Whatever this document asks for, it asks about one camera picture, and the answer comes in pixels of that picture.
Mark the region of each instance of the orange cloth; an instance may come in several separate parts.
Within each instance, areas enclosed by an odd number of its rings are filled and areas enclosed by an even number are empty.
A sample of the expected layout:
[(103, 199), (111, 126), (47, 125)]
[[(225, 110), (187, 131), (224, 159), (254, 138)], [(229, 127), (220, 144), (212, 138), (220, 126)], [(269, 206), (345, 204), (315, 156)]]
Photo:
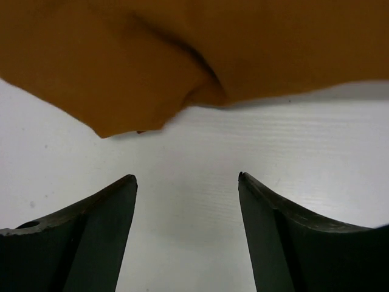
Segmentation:
[(388, 0), (0, 0), (0, 77), (101, 137), (389, 79)]

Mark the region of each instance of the white textured surface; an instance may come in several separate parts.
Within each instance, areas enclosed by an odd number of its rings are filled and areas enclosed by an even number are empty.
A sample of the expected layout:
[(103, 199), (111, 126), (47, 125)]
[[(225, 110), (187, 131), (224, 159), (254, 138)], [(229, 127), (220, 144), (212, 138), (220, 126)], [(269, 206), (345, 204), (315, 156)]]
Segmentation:
[(364, 83), (192, 108), (162, 133), (99, 139), (0, 82), (0, 228), (132, 173), (139, 194), (117, 291), (255, 291), (238, 173), (338, 220), (389, 223), (388, 112), (389, 83)]

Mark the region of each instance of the dark curved edge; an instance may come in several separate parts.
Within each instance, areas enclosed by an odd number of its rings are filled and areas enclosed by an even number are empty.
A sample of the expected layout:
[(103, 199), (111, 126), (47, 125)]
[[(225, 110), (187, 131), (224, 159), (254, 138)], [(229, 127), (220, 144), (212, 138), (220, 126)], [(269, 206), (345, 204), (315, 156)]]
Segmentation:
[(95, 195), (0, 231), (0, 291), (115, 291), (134, 215), (128, 175)]
[(46, 229), (54, 228), (71, 220), (76, 220), (80, 214), (85, 213), (89, 210), (93, 210), (96, 204), (103, 203), (104, 200), (107, 200), (113, 190), (121, 187), (124, 184), (131, 183), (137, 183), (136, 177), (134, 175), (126, 175), (118, 181), (112, 183), (108, 187), (105, 187), (101, 191), (95, 193), (94, 195), (91, 195), (54, 213), (26, 222), (15, 229), (0, 229), (0, 235), (5, 236), (32, 234), (36, 232), (41, 232)]
[(274, 210), (279, 210), (288, 220), (322, 232), (363, 232), (372, 230), (337, 221), (315, 213), (275, 193), (248, 173), (240, 173), (239, 181), (244, 183), (257, 199), (266, 201)]

